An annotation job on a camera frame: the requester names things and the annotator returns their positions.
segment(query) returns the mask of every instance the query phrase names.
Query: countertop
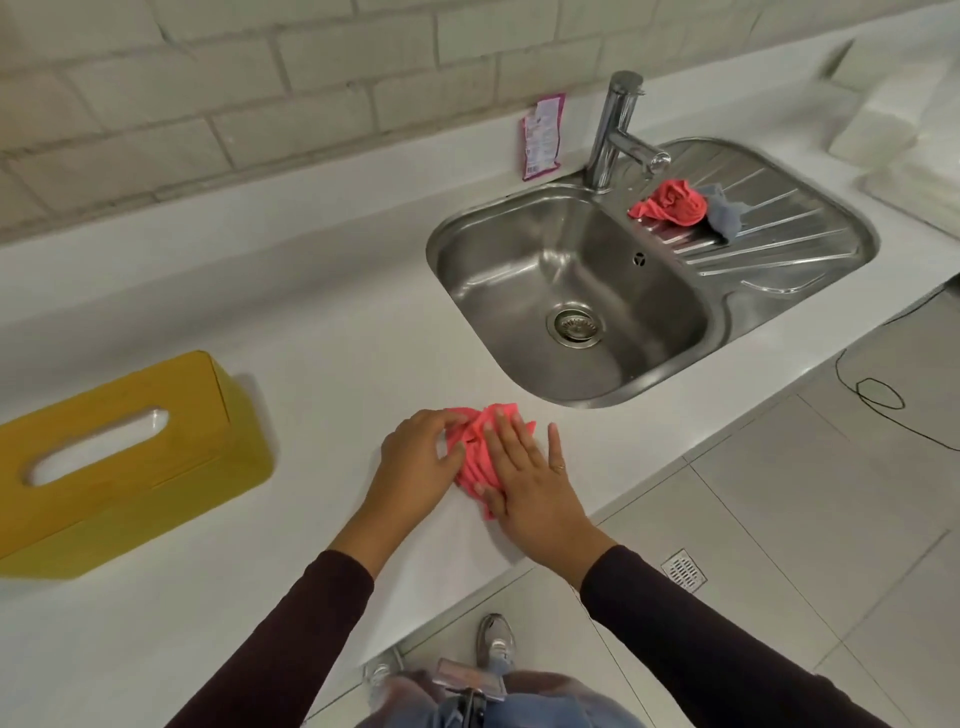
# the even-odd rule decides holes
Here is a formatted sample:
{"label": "countertop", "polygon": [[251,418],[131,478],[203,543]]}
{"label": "countertop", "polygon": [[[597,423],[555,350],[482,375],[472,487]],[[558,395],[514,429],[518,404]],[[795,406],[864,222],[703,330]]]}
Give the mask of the countertop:
{"label": "countertop", "polygon": [[[881,246],[865,267],[615,407],[564,408],[517,387],[427,267],[430,232],[518,189],[514,175],[0,329],[4,380],[17,377],[2,421],[202,348],[254,394],[278,455],[268,483],[80,579],[0,581],[0,722],[162,725],[331,540],[380,441],[417,409],[516,401],[538,433],[558,423],[570,478],[599,514],[960,271],[960,242],[868,198],[859,171],[823,151],[856,103],[826,83],[792,84],[643,131],[756,147],[862,213]],[[518,560],[451,490],[380,577],[328,684]]]}

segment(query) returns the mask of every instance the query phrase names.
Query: crumpled cloth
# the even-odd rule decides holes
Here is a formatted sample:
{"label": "crumpled cloth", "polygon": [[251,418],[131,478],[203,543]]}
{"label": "crumpled cloth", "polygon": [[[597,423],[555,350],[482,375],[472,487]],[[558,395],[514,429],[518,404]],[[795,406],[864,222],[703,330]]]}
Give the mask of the crumpled cloth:
{"label": "crumpled cloth", "polygon": [[[496,471],[493,469],[490,452],[487,450],[487,441],[483,436],[483,425],[485,423],[491,423],[496,427],[495,414],[498,409],[503,410],[508,420],[518,411],[515,404],[491,404],[483,411],[470,409],[469,407],[453,407],[453,412],[466,415],[468,421],[464,425],[454,425],[446,430],[447,452],[453,450],[457,443],[463,443],[467,449],[464,466],[457,473],[454,481],[464,489],[468,496],[483,505],[484,518],[487,521],[493,520],[493,513],[480,497],[480,494],[477,493],[476,486],[477,483],[483,483],[496,488],[498,491],[503,490],[500,478],[497,477]],[[526,425],[531,435],[537,429],[537,423],[527,423]]]}
{"label": "crumpled cloth", "polygon": [[746,203],[732,203],[719,184],[705,184],[696,189],[707,199],[707,222],[727,242],[733,242],[743,230],[743,216],[753,208]]}
{"label": "crumpled cloth", "polygon": [[667,180],[650,197],[631,207],[627,214],[634,220],[652,217],[689,228],[707,216],[707,200],[691,189],[686,180]]}

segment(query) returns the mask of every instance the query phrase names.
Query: red cloth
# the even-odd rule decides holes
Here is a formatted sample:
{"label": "red cloth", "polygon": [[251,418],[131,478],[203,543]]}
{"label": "red cloth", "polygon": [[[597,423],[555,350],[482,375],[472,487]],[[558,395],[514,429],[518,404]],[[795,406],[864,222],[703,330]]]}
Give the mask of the red cloth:
{"label": "red cloth", "polygon": [[631,207],[627,214],[634,220],[652,217],[689,228],[707,216],[707,199],[690,189],[686,180],[667,180],[648,199]]}
{"label": "red cloth", "polygon": [[[483,502],[483,499],[476,491],[477,483],[493,486],[498,491],[503,490],[500,484],[500,478],[497,477],[493,469],[493,462],[490,459],[490,452],[487,450],[487,441],[483,436],[483,425],[491,423],[496,427],[494,414],[496,410],[502,409],[507,418],[512,418],[518,408],[515,404],[491,404],[482,412],[470,409],[469,407],[453,407],[454,412],[467,415],[469,420],[465,425],[455,425],[449,427],[446,431],[446,448],[450,451],[457,443],[463,443],[467,448],[467,457],[464,460],[464,467],[457,473],[455,481],[457,485],[464,489],[468,496],[479,500],[484,506],[484,518],[487,521],[493,520],[493,513]],[[527,429],[530,434],[537,429],[537,423],[527,423]]]}

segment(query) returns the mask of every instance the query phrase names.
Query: chrome faucet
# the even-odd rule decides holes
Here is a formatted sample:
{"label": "chrome faucet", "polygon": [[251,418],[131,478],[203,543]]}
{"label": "chrome faucet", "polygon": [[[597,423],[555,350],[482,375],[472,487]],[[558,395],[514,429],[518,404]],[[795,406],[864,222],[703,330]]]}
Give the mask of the chrome faucet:
{"label": "chrome faucet", "polygon": [[607,192],[612,187],[613,163],[622,152],[644,167],[653,176],[670,164],[670,155],[627,133],[634,115],[636,99],[643,95],[643,77],[633,71],[617,71],[610,78],[607,102],[600,117],[600,128],[587,169],[584,184],[594,192]]}

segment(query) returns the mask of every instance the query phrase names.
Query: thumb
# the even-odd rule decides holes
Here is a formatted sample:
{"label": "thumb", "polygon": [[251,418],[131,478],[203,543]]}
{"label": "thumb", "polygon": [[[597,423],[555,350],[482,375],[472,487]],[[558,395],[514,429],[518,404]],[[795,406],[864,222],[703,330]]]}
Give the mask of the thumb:
{"label": "thumb", "polygon": [[477,483],[476,492],[487,504],[487,507],[490,508],[498,521],[507,515],[507,501],[504,499],[503,494],[496,488],[492,488],[484,483]]}
{"label": "thumb", "polygon": [[441,458],[440,464],[449,475],[450,482],[457,476],[460,469],[464,467],[464,460],[467,459],[467,448],[463,443],[457,443],[454,448]]}

